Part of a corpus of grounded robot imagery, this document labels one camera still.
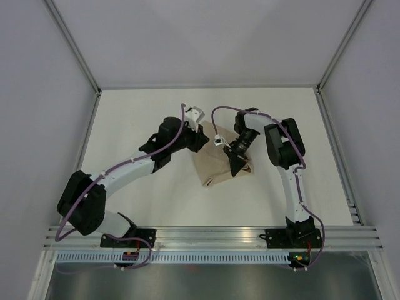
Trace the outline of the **beige cloth napkin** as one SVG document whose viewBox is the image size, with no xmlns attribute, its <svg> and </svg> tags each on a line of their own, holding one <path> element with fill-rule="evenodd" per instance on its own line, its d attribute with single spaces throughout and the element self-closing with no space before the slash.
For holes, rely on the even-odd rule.
<svg viewBox="0 0 400 300">
<path fill-rule="evenodd" d="M 235 176 L 231 174 L 228 156 L 222 146 L 215 146 L 215 131 L 209 121 L 202 123 L 204 134 L 210 138 L 199 152 L 193 152 L 192 158 L 197 175 L 204 188 L 211 188 L 224 181 L 243 177 L 253 173 L 253 165 L 248 162 Z"/>
</svg>

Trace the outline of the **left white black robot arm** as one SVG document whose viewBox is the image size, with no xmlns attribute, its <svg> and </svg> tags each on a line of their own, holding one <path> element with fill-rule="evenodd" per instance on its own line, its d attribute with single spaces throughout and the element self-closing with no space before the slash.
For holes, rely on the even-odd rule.
<svg viewBox="0 0 400 300">
<path fill-rule="evenodd" d="M 155 173 L 182 149 L 198 152 L 209 138 L 201 117 L 166 117 L 145 144 L 129 158 L 97 174 L 74 172 L 57 204 L 64 223 L 83 236 L 94 232 L 113 236 L 122 247 L 136 242 L 136 225 L 122 213 L 106 210 L 106 201 L 133 181 Z"/>
</svg>

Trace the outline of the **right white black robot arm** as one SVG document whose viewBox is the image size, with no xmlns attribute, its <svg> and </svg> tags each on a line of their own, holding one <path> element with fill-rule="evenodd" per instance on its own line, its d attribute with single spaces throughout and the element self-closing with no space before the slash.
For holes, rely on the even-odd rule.
<svg viewBox="0 0 400 300">
<path fill-rule="evenodd" d="M 252 107 L 237 111 L 234 131 L 239 137 L 223 148 L 231 175 L 236 176 L 244 168 L 249 161 L 246 151 L 263 135 L 268 158 L 279 171 L 286 197 L 286 241 L 293 247 L 301 246 L 315 225 L 313 217 L 304 209 L 301 171 L 305 169 L 306 149 L 296 121 L 291 117 L 278 121 Z"/>
</svg>

